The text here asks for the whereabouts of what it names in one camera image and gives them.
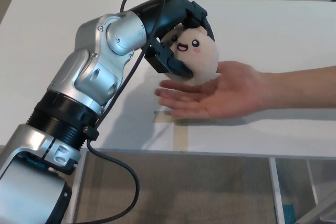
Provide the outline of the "person's bare hand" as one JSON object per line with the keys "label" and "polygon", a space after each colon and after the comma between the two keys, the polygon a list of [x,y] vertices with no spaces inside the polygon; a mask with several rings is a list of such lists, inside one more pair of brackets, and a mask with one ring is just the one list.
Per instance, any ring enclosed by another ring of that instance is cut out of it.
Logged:
{"label": "person's bare hand", "polygon": [[238,61],[222,61],[217,74],[197,86],[164,80],[154,94],[177,119],[238,118],[264,109],[266,73]]}

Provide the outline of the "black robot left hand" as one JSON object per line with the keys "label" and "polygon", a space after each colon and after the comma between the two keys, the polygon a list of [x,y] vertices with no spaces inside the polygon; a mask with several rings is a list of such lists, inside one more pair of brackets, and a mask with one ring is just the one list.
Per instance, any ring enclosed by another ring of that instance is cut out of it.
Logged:
{"label": "black robot left hand", "polygon": [[211,39],[213,31],[207,21],[207,11],[198,3],[189,0],[149,0],[130,9],[144,25],[148,46],[142,47],[143,58],[158,73],[172,73],[191,78],[192,70],[176,59],[170,46],[157,41],[177,25],[185,28],[202,26]]}

